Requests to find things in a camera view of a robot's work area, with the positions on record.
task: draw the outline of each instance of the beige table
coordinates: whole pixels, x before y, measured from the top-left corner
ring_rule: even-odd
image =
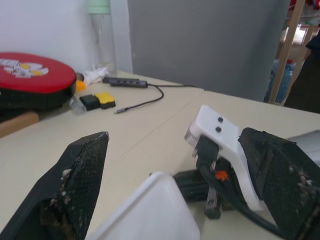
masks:
[[[132,77],[122,73],[121,77]],[[162,81],[147,79],[154,84]],[[122,108],[153,99],[151,89],[112,88],[97,84],[83,94],[108,91]],[[235,124],[290,137],[320,128],[320,115],[235,98],[196,88],[165,89],[163,100],[127,113],[94,110],[83,116],[70,112],[46,119],[0,139],[0,230],[36,180],[59,159],[67,144],[109,131],[100,195],[89,233],[94,231],[148,176],[155,171],[176,173],[193,169],[193,149],[184,135],[202,104],[208,104]],[[203,206],[192,206],[202,239],[274,239],[236,212],[209,221]]]
[[[139,78],[123,72],[118,77]],[[147,77],[140,79],[152,84],[168,84]],[[3,193],[0,200],[0,231],[36,181],[58,161],[68,144],[83,136],[108,131],[112,137],[105,161],[107,168],[204,92],[192,87],[166,88],[163,89],[165,96],[162,100],[122,114],[114,114],[114,111],[155,99],[160,93],[153,87],[133,89],[100,83],[90,85],[81,95],[105,91],[114,96],[115,108],[95,109],[79,116],[70,111],[64,112],[0,138],[0,192]]]
[[[200,106],[207,104],[240,128],[252,127],[288,138],[320,129],[320,114],[255,102],[214,92],[204,92],[162,126],[134,146],[104,171],[96,208],[89,228],[94,231],[135,189],[155,171],[175,174],[194,169],[193,149],[184,135]],[[238,212],[224,212],[219,221],[208,220],[204,205],[191,206],[202,240],[278,239],[255,226]]]

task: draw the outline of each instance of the white 3d-printed bracket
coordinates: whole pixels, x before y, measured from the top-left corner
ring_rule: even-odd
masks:
[[[259,200],[253,187],[247,158],[238,142],[240,134],[236,125],[209,106],[202,105],[184,138],[194,148],[200,136],[206,136],[215,142],[219,146],[218,155],[231,163],[248,207],[253,211],[261,211],[266,205]]]

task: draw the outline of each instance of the textured rubber pad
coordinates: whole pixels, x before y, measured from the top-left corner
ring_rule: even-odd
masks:
[[[289,240],[320,239],[320,168],[294,143],[245,128],[239,138],[253,186]]]

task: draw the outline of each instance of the dark clothing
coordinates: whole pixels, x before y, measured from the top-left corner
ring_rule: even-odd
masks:
[[[311,54],[305,59],[284,106],[320,114],[320,36],[308,45]]]
[[[318,58],[320,58],[320,31],[318,32],[317,36],[312,38],[310,42],[306,45],[308,49],[310,49],[313,53],[316,54]]]

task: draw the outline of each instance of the yellow sponge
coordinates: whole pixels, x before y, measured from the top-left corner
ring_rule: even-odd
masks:
[[[113,108],[116,106],[115,99],[106,91],[95,94],[95,97],[99,99],[100,107],[102,109]]]

